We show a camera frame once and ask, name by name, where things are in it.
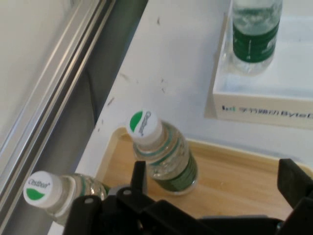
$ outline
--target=water bottle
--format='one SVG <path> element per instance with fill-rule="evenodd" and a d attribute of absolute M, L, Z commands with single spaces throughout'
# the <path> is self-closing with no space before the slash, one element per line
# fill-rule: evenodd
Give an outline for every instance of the water bottle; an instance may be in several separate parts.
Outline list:
<path fill-rule="evenodd" d="M 256 74 L 273 60 L 282 0 L 233 0 L 233 63 Z"/>
<path fill-rule="evenodd" d="M 81 174 L 57 176 L 45 171 L 32 174 L 24 185 L 27 203 L 44 209 L 52 219 L 65 225 L 72 202 L 80 196 L 97 195 L 102 200 L 109 188 L 99 181 Z"/>
<path fill-rule="evenodd" d="M 188 143 L 177 128 L 161 121 L 152 111 L 135 113 L 127 125 L 134 155 L 146 161 L 147 172 L 163 189 L 181 195 L 193 189 L 198 167 Z"/>

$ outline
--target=green logo on cap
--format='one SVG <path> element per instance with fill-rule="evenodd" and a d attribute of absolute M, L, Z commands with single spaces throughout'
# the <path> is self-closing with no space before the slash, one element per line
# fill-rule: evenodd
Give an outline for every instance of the green logo on cap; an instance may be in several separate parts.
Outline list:
<path fill-rule="evenodd" d="M 133 132 L 135 131 L 136 126 L 140 122 L 141 117 L 142 117 L 142 111 L 133 115 L 131 122 L 130 122 L 130 128 Z"/>
<path fill-rule="evenodd" d="M 43 193 L 38 192 L 37 190 L 35 190 L 33 188 L 27 188 L 26 194 L 29 197 L 29 199 L 34 200 L 34 201 L 39 200 L 44 196 Z"/>

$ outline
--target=bottle neck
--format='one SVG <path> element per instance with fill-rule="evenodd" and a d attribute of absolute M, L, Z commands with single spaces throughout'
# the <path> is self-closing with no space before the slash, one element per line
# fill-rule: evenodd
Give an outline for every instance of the bottle neck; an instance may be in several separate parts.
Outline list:
<path fill-rule="evenodd" d="M 60 196 L 60 199 L 51 207 L 47 208 L 46 211 L 51 214 L 57 213 L 65 204 L 66 199 L 69 197 L 69 188 L 70 188 L 70 180 L 67 177 L 60 177 L 60 180 L 62 182 L 62 194 Z"/>
<path fill-rule="evenodd" d="M 136 144 L 138 150 L 141 152 L 153 152 L 155 149 L 158 149 L 160 146 L 164 144 L 164 142 L 167 140 L 168 137 L 168 130 L 167 128 L 164 127 L 162 124 L 162 132 L 159 138 L 153 142 L 152 144 L 146 144 L 146 145 L 140 145 Z"/>

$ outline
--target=white table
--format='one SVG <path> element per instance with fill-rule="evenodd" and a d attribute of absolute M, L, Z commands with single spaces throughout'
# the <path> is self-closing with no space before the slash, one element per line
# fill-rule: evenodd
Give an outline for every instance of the white table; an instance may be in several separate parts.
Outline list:
<path fill-rule="evenodd" d="M 312 130 L 207 118 L 214 116 L 209 91 L 228 6 L 229 0 L 149 0 L 77 172 L 95 176 L 112 133 L 142 107 L 187 138 L 313 166 Z M 61 233 L 53 223 L 49 235 Z"/>

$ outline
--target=logo on box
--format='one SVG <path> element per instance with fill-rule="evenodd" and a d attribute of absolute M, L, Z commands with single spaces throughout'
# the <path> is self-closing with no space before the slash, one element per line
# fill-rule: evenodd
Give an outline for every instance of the logo on box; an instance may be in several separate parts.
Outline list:
<path fill-rule="evenodd" d="M 236 111 L 236 107 L 232 106 L 232 107 L 225 107 L 225 105 L 222 106 L 223 111 Z"/>

